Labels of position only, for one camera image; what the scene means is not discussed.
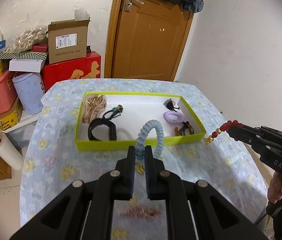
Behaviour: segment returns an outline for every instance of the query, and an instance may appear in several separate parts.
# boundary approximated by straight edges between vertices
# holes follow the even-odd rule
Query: floor
[[[267,165],[263,164],[260,161],[260,154],[256,153],[254,150],[252,150],[252,148],[250,147],[250,145],[244,143],[246,149],[248,150],[248,152],[250,153],[252,159],[254,160],[255,164],[257,165],[261,175],[263,176],[263,179],[265,180],[265,183],[267,185],[267,187],[270,185],[270,181],[272,179],[272,176],[274,174],[274,170],[271,169],[270,167],[268,167]]]
[[[25,158],[27,148],[20,152]],[[0,240],[8,240],[20,228],[20,183],[22,169],[12,170],[12,179],[0,180]]]

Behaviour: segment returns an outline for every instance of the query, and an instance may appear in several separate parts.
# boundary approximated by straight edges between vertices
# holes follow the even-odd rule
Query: green striped box
[[[13,52],[2,52],[0,54],[0,59],[43,59],[46,60],[47,53],[43,52],[31,52],[31,51],[25,51],[25,52],[19,52],[19,53],[13,53]]]

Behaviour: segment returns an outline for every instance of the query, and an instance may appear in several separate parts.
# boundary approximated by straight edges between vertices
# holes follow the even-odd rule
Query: table
[[[210,135],[226,120],[193,85],[127,79],[67,80],[55,84],[42,98],[44,108],[37,121],[25,158],[20,185],[20,218],[25,224],[72,181],[98,179],[114,169],[127,151],[79,152],[74,129],[86,91],[137,91],[181,95]],[[182,179],[205,179],[250,221],[255,222],[267,203],[266,186],[249,152],[227,133],[209,145],[201,142],[164,147],[161,159],[167,170]],[[153,206],[157,217],[129,217],[135,206]],[[167,239],[165,203],[149,201],[145,175],[135,173],[130,201],[115,201],[112,239]]]

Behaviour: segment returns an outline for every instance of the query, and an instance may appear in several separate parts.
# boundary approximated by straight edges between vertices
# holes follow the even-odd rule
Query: red box
[[[47,64],[42,68],[42,75],[46,90],[55,83],[68,79],[101,78],[101,55],[95,51],[88,52],[85,58],[77,58],[54,64]]]
[[[47,44],[34,44],[32,45],[32,48],[30,49],[30,51],[46,53],[48,46],[49,45]]]

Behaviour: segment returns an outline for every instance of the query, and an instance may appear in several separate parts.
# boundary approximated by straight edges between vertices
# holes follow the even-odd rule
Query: brown cardboard
[[[83,21],[60,21],[49,25],[49,63],[56,63],[86,56],[87,28],[89,20]],[[74,46],[56,48],[56,37],[77,34]]]

